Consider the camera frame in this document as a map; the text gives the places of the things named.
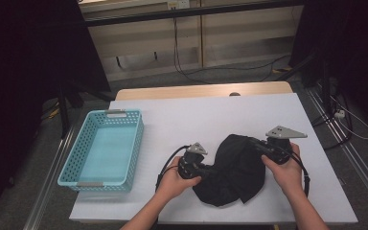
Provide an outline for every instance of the blue plastic basket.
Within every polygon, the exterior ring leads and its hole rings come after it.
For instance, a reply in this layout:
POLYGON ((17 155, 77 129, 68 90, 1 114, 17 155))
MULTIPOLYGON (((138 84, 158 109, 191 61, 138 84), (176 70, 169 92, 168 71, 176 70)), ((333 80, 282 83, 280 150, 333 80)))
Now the blue plastic basket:
POLYGON ((89 112, 58 185, 74 191, 130 192, 143 129, 140 110, 89 112))

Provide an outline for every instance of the black fabric bag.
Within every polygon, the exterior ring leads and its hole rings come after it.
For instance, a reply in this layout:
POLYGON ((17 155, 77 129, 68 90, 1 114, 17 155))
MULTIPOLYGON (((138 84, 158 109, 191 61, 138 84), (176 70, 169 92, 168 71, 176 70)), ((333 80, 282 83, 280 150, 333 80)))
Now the black fabric bag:
POLYGON ((212 169, 218 173, 193 187, 198 198, 217 207, 255 196, 265 184, 265 164, 249 137, 229 135, 220 145, 212 169))

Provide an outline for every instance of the forearm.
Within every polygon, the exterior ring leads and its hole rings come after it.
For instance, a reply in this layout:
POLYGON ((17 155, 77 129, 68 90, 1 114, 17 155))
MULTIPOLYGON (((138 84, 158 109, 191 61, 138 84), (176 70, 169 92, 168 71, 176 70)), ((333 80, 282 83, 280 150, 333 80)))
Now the forearm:
POLYGON ((157 220, 158 215, 164 206, 169 202, 168 199, 156 193, 149 202, 121 229, 145 230, 150 229, 157 220))
POLYGON ((316 212, 304 191, 291 191, 285 193, 295 216, 295 221, 300 230, 305 229, 329 229, 324 220, 316 212))

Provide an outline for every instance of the hand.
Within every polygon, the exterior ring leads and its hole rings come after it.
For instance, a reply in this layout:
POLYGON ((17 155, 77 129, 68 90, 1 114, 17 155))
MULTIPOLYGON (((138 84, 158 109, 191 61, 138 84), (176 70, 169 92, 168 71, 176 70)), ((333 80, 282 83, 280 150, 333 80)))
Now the hand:
MULTIPOLYGON (((300 148, 291 143, 292 150, 299 156, 300 148)), ((273 172, 274 178, 283 190, 285 195, 297 191, 303 191, 301 182, 301 167, 293 159, 289 159, 283 165, 277 165, 267 156, 262 155, 263 163, 273 172)))
POLYGON ((170 200, 176 196, 179 196, 184 190, 189 187, 193 187, 201 181, 201 177, 197 176, 192 179, 183 179, 178 174, 178 161, 180 157, 176 156, 172 163, 166 168, 163 179, 160 182, 159 188, 156 193, 162 195, 162 197, 170 200))

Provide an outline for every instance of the person's left hand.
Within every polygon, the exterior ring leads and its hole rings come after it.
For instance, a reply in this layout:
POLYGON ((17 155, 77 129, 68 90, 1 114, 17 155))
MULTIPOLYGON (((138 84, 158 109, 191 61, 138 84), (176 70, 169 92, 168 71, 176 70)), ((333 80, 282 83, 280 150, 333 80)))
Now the person's left hand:
POLYGON ((166 168, 163 179, 156 191, 157 194, 162 195, 164 198, 170 200, 176 196, 179 196, 184 190, 189 187, 193 187, 201 181, 201 177, 197 176, 192 179, 183 179, 178 174, 178 161, 180 156, 176 156, 172 163, 166 168))

